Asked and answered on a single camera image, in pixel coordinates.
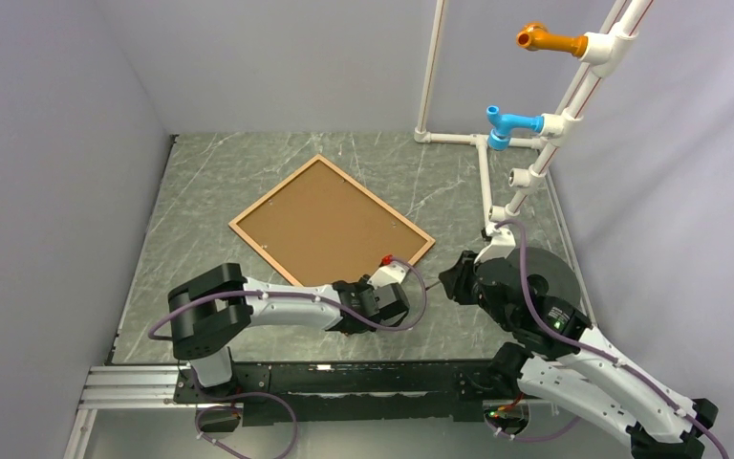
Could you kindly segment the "wooden picture frame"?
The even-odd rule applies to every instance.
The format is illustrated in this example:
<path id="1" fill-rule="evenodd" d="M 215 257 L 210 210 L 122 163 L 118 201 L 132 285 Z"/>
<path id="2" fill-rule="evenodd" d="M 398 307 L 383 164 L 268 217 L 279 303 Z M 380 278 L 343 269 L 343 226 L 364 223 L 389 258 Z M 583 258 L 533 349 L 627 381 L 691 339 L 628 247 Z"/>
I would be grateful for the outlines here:
<path id="1" fill-rule="evenodd" d="M 355 281 L 388 255 L 415 264 L 433 236 L 315 155 L 229 222 L 294 286 Z"/>

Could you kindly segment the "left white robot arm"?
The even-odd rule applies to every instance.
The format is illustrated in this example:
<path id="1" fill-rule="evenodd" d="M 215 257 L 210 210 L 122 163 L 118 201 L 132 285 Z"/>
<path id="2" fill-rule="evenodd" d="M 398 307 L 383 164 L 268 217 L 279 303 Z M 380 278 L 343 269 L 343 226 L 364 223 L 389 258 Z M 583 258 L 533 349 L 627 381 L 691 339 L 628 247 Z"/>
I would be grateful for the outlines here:
<path id="1" fill-rule="evenodd" d="M 246 277 L 237 263 L 224 263 L 173 288 L 169 313 L 148 332 L 170 342 L 173 356 L 196 370 L 199 389 L 214 402 L 236 388 L 230 342 L 249 327 L 303 326 L 345 335 L 399 329 L 411 310 L 401 287 L 409 269 L 387 259 L 355 282 L 315 287 Z M 167 336 L 160 329 L 169 325 Z"/>

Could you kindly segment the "orange pipe fitting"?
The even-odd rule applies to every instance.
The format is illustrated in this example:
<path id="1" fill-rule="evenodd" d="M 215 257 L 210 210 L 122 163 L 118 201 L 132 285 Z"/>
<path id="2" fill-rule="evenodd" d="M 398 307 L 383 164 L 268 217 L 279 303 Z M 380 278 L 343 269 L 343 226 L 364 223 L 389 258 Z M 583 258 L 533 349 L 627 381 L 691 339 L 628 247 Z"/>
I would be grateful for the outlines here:
<path id="1" fill-rule="evenodd" d="M 585 34 L 569 36 L 551 33 L 544 24 L 533 22 L 517 33 L 516 43 L 531 52 L 554 51 L 580 58 L 587 51 L 589 37 Z"/>

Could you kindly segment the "black round disc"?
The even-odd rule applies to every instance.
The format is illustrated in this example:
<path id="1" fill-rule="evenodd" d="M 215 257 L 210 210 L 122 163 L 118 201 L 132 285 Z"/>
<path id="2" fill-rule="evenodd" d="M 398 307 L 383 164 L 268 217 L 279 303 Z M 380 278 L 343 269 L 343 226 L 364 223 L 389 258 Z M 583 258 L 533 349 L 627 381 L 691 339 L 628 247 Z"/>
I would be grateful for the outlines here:
<path id="1" fill-rule="evenodd" d="M 560 298 L 573 307 L 581 304 L 581 291 L 572 268 L 551 251 L 526 248 L 526 274 L 532 302 L 539 309 L 548 297 Z"/>

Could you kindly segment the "blue pipe fitting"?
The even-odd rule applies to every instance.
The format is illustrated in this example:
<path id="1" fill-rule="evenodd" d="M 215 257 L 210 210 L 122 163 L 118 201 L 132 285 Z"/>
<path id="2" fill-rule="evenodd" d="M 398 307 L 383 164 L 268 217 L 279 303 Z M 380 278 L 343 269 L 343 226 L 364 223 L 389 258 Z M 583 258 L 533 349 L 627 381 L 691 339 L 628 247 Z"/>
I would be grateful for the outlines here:
<path id="1" fill-rule="evenodd" d="M 540 133 L 544 127 L 543 116 L 526 117 L 522 115 L 502 113 L 496 105 L 486 108 L 486 118 L 492 128 L 488 134 L 487 145 L 494 150 L 505 150 L 511 142 L 511 133 L 516 129 L 527 129 Z"/>

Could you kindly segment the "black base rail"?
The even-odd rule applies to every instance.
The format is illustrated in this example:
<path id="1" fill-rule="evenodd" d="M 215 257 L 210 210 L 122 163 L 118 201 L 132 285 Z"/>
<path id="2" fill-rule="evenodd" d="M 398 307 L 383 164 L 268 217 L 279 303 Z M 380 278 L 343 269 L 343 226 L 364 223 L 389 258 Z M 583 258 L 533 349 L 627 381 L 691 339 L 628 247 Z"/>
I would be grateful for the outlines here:
<path id="1" fill-rule="evenodd" d="M 495 380 L 492 362 L 342 361 L 241 362 L 224 386 L 199 390 L 186 367 L 179 370 L 175 404 L 239 402 L 243 426 L 300 422 L 446 418 L 480 422 L 485 411 L 511 403 L 519 390 Z"/>

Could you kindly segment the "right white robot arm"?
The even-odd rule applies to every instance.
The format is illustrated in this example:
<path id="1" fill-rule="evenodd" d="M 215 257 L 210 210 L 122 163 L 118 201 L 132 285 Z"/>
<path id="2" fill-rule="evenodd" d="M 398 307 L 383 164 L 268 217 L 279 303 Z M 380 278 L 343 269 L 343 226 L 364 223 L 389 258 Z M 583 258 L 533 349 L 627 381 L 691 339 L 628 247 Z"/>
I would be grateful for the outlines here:
<path id="1" fill-rule="evenodd" d="M 478 262 L 463 251 L 440 273 L 446 296 L 477 305 L 513 340 L 480 376 L 486 394 L 550 401 L 598 426 L 634 458 L 701 458 L 718 408 L 639 368 L 580 311 L 580 287 L 559 256 L 534 248 Z"/>

